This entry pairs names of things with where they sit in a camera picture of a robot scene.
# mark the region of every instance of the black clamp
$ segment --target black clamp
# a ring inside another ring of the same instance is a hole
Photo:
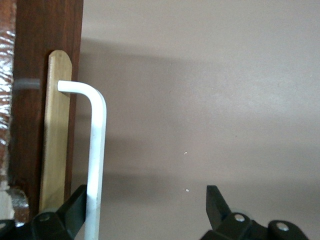
[[[0,240],[73,240],[86,220],[87,186],[81,185],[56,212],[44,212],[16,227],[0,220]],[[308,240],[288,221],[271,221],[268,228],[248,216],[231,212],[216,186],[207,186],[206,212],[212,226],[201,240]]]
[[[291,222],[274,220],[264,227],[242,213],[231,212],[216,186],[207,186],[206,213],[212,230],[201,240],[308,240]]]
[[[16,227],[0,220],[0,240],[73,240],[86,220],[87,186],[81,185],[56,211],[44,212]]]

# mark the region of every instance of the wall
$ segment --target wall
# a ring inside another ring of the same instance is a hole
[[[264,226],[319,237],[319,12],[310,0],[85,1],[79,80],[108,105],[103,237],[200,239],[206,185]],[[76,119],[73,188],[86,181],[84,97]]]

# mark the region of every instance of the dark wooden door frame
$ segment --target dark wooden door frame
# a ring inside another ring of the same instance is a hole
[[[78,79],[83,0],[16,0],[9,184],[22,189],[30,217],[39,211],[48,56],[65,51]],[[71,190],[76,99],[70,102],[65,198]]]

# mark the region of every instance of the white plastic hook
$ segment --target white plastic hook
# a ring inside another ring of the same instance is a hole
[[[107,124],[106,101],[98,90],[82,82],[60,80],[58,81],[57,89],[64,93],[83,94],[88,97],[91,103],[84,239],[98,240]]]

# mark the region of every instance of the clear plastic tape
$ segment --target clear plastic tape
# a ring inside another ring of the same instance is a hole
[[[4,1],[0,10],[0,190],[8,188],[8,144],[10,140],[15,5]]]

